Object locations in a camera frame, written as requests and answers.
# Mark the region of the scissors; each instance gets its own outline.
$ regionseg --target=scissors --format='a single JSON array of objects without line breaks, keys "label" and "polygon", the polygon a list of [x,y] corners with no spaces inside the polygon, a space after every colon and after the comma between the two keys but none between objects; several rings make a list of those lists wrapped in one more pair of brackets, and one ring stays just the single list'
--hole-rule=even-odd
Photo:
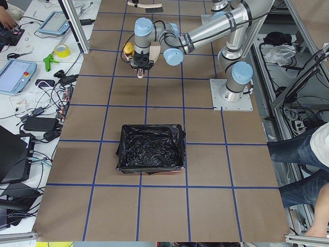
[{"label": "scissors", "polygon": [[19,58],[19,57],[21,57],[21,56],[31,54],[32,52],[33,52],[33,50],[30,51],[30,52],[27,52],[27,53],[22,53],[22,54],[18,54],[18,53],[9,53],[9,54],[7,55],[7,59],[8,59],[8,60],[9,60],[9,59],[16,59],[16,58]]}]

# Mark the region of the white shirt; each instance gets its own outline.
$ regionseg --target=white shirt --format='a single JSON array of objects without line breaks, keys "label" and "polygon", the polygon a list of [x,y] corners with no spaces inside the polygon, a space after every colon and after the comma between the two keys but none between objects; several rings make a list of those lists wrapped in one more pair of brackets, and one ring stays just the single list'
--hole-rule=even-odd
[{"label": "white shirt", "polygon": [[318,160],[329,167],[329,122],[313,133],[310,147]]}]

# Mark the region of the yellow object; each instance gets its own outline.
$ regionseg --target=yellow object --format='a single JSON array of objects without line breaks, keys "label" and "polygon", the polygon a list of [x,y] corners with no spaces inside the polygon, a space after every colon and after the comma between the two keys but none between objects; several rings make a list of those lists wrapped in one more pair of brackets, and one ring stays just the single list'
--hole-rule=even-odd
[{"label": "yellow object", "polygon": [[126,45],[123,48],[123,52],[126,55],[133,55],[135,53],[134,44],[132,42],[126,43]]},{"label": "yellow object", "polygon": [[36,247],[73,247],[72,242],[37,242]]},{"label": "yellow object", "polygon": [[66,58],[71,54],[71,51],[67,45],[58,45],[54,48],[53,51],[60,58]]}]

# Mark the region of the blue jeans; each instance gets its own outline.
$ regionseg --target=blue jeans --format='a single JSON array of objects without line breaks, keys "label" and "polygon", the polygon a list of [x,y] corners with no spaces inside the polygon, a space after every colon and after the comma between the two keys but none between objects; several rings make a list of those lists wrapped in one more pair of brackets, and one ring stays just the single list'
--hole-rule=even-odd
[{"label": "blue jeans", "polygon": [[316,129],[305,131],[293,139],[267,143],[273,161],[307,164],[320,168],[305,179],[279,188],[284,207],[314,203],[322,186],[329,183],[329,167],[318,160],[309,143]]}]

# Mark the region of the green object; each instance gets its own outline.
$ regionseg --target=green object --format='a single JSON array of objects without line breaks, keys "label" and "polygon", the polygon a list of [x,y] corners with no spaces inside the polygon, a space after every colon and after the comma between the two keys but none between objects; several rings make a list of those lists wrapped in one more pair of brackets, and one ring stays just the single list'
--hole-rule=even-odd
[{"label": "green object", "polygon": [[45,62],[46,65],[46,71],[49,72],[50,71],[50,63],[59,63],[59,61],[56,61],[53,58],[52,54],[49,54],[46,58],[43,59],[43,61]]}]

